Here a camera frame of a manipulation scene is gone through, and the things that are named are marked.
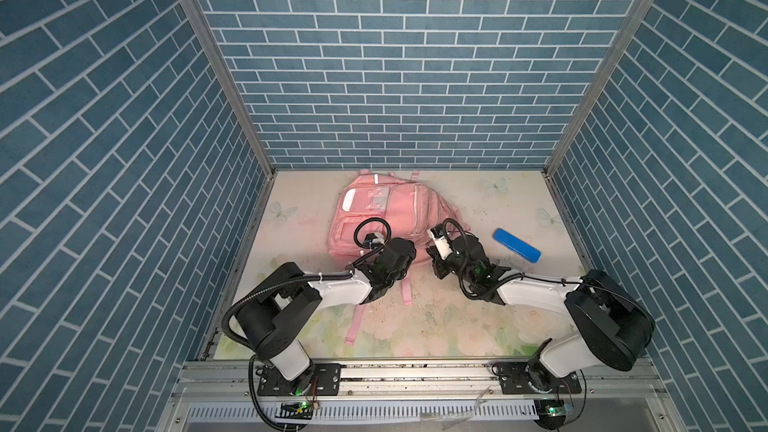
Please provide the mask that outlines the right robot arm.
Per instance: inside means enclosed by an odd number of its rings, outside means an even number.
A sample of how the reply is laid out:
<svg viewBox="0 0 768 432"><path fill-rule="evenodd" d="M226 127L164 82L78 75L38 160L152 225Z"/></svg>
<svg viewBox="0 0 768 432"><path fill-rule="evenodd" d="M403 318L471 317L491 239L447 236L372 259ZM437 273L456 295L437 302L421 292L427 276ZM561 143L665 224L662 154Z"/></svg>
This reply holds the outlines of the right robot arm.
<svg viewBox="0 0 768 432"><path fill-rule="evenodd" d="M544 340L526 363L528 383L539 393L595 365L627 372L652 340L654 319L604 271L556 278L494 264L478 238L453 219L428 234L433 272L440 279L455 275L467 299L543 309L574 327L562 338Z"/></svg>

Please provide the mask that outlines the pink student backpack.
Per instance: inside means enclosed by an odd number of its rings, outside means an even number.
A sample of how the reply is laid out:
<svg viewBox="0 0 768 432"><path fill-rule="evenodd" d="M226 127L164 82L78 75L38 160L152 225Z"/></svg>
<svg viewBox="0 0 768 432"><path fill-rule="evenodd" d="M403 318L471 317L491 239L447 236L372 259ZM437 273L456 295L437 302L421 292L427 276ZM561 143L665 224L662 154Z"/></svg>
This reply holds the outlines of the pink student backpack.
<svg viewBox="0 0 768 432"><path fill-rule="evenodd" d="M417 171L409 179L400 179L363 170L341 193L329 229L328 250L339 261L351 261L367 251L363 247L366 234L380 231L413 241L418 265L428 260L428 230L446 218L459 221L461 214L421 183Z"/></svg>

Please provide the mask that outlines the blue pencil case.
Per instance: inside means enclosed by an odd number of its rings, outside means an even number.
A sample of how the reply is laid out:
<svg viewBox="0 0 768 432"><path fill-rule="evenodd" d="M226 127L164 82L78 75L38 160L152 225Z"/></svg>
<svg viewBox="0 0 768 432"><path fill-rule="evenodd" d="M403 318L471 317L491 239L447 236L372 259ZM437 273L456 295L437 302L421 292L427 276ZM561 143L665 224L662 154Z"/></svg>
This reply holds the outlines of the blue pencil case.
<svg viewBox="0 0 768 432"><path fill-rule="evenodd" d="M537 263L541 258L540 250L504 229L497 228L492 238L530 263Z"/></svg>

